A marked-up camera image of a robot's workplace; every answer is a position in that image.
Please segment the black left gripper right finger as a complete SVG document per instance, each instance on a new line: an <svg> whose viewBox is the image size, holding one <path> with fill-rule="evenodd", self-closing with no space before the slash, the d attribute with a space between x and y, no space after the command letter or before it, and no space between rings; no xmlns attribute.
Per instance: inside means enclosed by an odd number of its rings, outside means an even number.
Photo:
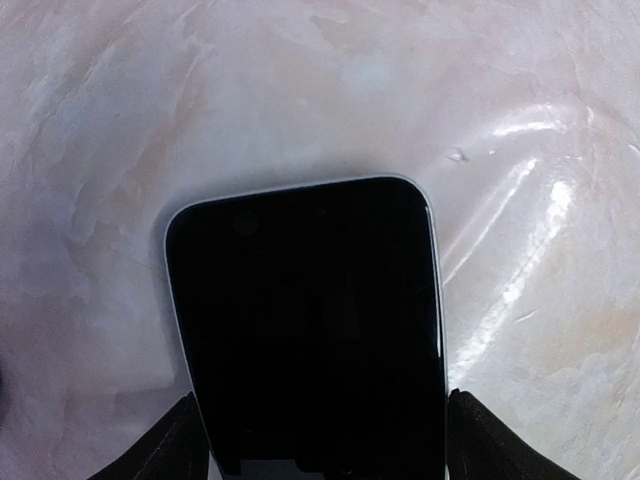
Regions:
<svg viewBox="0 0 640 480"><path fill-rule="evenodd" d="M475 479L574 479L541 455L468 391L453 390L447 406L449 477Z"/></svg>

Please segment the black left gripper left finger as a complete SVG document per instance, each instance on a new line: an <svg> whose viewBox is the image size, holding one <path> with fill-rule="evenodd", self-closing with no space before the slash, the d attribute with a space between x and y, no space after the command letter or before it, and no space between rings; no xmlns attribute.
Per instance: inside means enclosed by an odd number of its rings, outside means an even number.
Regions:
<svg viewBox="0 0 640 480"><path fill-rule="evenodd" d="M206 480L209 446L193 393L89 480Z"/></svg>

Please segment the silver-edged black smartphone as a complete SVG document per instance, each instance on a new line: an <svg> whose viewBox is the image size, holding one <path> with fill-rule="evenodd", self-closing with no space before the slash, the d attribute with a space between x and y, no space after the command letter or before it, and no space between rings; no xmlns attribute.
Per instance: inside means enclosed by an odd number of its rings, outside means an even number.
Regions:
<svg viewBox="0 0 640 480"><path fill-rule="evenodd" d="M442 479L434 235L377 176L200 202L166 232L173 304L225 479Z"/></svg>

